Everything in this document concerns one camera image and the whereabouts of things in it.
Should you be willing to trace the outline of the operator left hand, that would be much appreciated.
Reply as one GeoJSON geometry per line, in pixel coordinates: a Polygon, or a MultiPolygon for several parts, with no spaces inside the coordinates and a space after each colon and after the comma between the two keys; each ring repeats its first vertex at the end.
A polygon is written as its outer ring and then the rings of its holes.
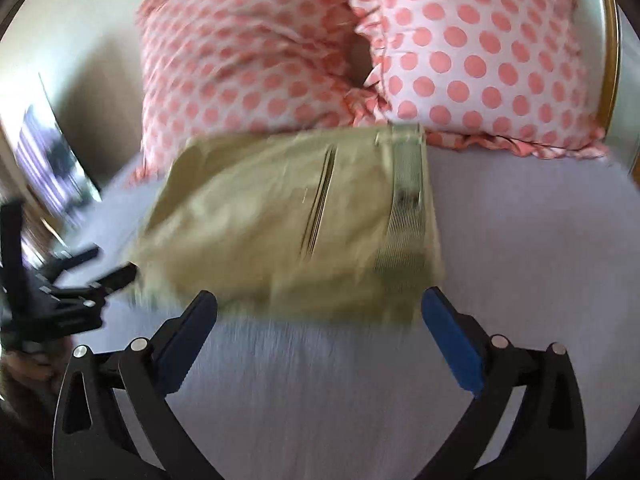
{"type": "Polygon", "coordinates": [[[43,352],[5,351],[1,357],[1,407],[23,427],[40,434],[53,428],[73,341],[49,341],[43,352]]]}

